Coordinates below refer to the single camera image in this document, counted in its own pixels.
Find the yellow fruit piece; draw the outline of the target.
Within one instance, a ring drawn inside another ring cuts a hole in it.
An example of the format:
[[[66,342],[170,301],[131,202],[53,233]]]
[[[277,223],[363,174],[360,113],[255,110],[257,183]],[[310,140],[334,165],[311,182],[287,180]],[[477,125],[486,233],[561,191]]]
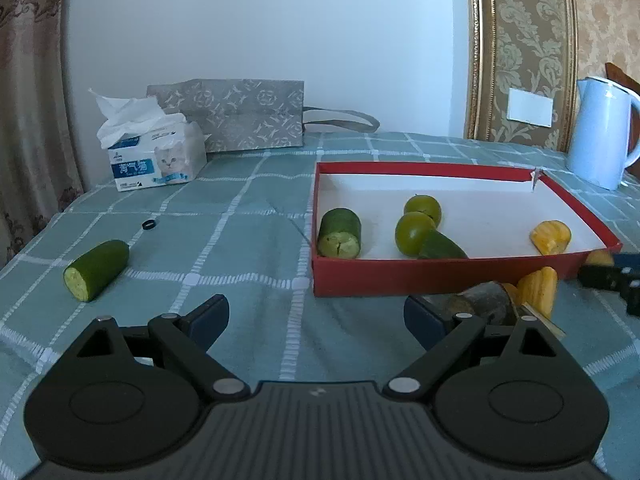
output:
[[[570,244],[572,231],[560,220],[547,220],[532,229],[529,239],[541,255],[559,255]]]

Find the round green lime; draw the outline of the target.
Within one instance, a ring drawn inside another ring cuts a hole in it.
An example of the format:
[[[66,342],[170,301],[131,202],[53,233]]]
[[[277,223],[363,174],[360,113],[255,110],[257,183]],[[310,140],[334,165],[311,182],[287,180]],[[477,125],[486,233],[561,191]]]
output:
[[[442,206],[440,206],[436,198],[431,195],[413,195],[409,198],[407,203],[405,203],[404,213],[408,214],[409,212],[426,214],[433,220],[435,226],[439,226],[439,223],[442,221]]]
[[[395,242],[398,250],[408,257],[416,257],[426,236],[436,229],[434,220],[420,211],[406,212],[397,222]]]

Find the short cut cucumber piece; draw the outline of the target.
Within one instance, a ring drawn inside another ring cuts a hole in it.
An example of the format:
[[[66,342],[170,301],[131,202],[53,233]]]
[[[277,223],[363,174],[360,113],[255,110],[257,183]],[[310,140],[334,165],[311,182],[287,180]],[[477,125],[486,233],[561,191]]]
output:
[[[317,252],[322,257],[355,259],[361,249],[361,222],[350,209],[327,211],[320,223]]]

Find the small round brown fruit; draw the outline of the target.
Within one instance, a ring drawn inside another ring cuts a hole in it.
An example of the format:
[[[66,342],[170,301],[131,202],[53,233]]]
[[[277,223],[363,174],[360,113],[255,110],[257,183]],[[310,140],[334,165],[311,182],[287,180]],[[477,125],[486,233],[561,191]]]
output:
[[[586,266],[614,266],[614,258],[607,250],[594,250],[585,260]]]

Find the yellow fruit piece outside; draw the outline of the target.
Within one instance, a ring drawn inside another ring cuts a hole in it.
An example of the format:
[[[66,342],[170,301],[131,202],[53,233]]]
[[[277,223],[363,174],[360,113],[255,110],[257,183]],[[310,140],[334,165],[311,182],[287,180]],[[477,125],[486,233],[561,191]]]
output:
[[[557,288],[558,274],[551,266],[545,266],[518,281],[518,302],[551,318]]]

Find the light blue electric kettle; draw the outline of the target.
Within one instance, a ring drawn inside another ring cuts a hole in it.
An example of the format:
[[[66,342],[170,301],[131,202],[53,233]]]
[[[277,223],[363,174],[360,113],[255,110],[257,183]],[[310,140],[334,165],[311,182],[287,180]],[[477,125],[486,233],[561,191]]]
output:
[[[615,81],[587,77],[577,81],[579,110],[566,166],[591,184],[615,191],[626,168],[639,159],[639,142],[628,151],[631,110],[639,96]]]

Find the cucumber piece on cloth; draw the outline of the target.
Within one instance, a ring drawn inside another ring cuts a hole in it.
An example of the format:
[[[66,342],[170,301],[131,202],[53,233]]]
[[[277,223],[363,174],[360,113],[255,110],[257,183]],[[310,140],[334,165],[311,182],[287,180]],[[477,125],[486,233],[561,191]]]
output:
[[[95,300],[128,266],[129,245],[108,240],[78,257],[63,272],[63,281],[80,302]]]

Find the red shallow cardboard box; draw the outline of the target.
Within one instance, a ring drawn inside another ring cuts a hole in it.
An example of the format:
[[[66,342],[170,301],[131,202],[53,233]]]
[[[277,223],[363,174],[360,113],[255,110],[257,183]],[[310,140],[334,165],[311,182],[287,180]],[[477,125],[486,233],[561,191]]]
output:
[[[394,231],[406,201],[431,195],[442,206],[439,229],[467,259],[404,256]],[[618,237],[570,191],[541,170],[434,162],[320,162],[314,220],[334,208],[361,221],[355,259],[311,255],[318,297],[401,296],[461,292],[481,282],[516,283],[551,266],[574,278],[590,252],[619,252]],[[540,222],[560,220],[572,231],[564,254],[543,256],[529,239]]]

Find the green mango wedge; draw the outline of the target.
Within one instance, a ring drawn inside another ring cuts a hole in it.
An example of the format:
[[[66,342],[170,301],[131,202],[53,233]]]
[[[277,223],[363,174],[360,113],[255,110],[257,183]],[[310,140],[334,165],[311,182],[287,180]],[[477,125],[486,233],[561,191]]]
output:
[[[467,259],[466,252],[449,237],[437,230],[426,232],[420,252],[420,259]]]

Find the patterned beige curtain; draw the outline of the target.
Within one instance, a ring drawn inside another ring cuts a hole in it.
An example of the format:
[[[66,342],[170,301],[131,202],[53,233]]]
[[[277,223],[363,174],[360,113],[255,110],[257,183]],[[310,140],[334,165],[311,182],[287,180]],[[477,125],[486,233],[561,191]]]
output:
[[[64,0],[1,0],[1,261],[84,192],[63,87]]]

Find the cat print tissue box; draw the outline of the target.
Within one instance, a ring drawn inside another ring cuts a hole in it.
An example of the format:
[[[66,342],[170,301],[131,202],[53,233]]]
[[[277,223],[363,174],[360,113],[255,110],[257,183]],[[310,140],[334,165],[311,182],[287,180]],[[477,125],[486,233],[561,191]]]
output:
[[[188,183],[206,165],[200,126],[181,113],[167,114],[156,96],[94,98],[105,118],[96,137],[119,192]]]

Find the grey patterned gift bag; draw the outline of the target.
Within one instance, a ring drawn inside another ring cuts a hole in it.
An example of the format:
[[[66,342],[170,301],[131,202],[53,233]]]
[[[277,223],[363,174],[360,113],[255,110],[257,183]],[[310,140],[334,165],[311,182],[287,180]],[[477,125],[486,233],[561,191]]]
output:
[[[366,113],[307,105],[301,80],[190,79],[150,84],[146,94],[165,112],[196,122],[209,153],[299,148],[309,126],[362,133],[380,128]]]

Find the white wall switch plate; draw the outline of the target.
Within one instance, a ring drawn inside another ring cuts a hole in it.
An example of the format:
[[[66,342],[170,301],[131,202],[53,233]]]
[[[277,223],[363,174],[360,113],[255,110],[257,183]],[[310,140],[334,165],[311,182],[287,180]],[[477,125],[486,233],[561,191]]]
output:
[[[506,118],[514,122],[550,128],[553,117],[553,100],[548,96],[510,88]]]

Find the gold framed wall panel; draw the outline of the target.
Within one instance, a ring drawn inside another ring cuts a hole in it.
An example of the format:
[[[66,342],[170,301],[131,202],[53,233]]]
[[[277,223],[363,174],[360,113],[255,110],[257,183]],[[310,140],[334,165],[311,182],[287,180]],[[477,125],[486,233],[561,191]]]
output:
[[[639,0],[470,0],[469,139],[566,151],[579,78],[639,77]],[[550,99],[550,127],[506,116],[508,93]]]

